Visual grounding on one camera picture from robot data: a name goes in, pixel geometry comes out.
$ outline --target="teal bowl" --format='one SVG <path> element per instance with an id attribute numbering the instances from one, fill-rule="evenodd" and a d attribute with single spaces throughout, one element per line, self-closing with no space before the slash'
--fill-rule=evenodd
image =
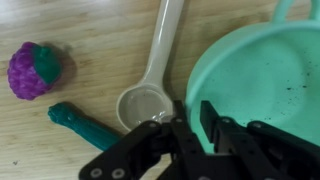
<path id="1" fill-rule="evenodd" d="M 279 1 L 271 22 L 226 35 L 195 65 L 186 108 L 206 152 L 213 144 L 200 124 L 202 100 L 240 125 L 261 120 L 320 145 L 320 0 L 303 21 L 286 21 L 291 4 Z"/>

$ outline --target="table surface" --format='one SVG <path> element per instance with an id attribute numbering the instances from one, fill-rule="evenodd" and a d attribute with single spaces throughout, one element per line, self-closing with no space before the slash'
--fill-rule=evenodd
<path id="1" fill-rule="evenodd" d="M 185 0 L 164 77 L 172 99 L 184 100 L 201 54 L 225 34 L 269 21 L 276 0 Z M 2 0 L 0 2 L 0 179 L 77 179 L 101 151 L 53 124 L 48 107 L 68 101 L 106 125 L 117 120 L 118 96 L 143 75 L 160 0 Z M 297 1 L 289 19 L 305 19 L 309 1 Z M 64 71 L 52 91 L 17 99 L 6 71 L 25 41 L 55 47 Z M 155 179 L 164 160 L 143 179 Z"/>

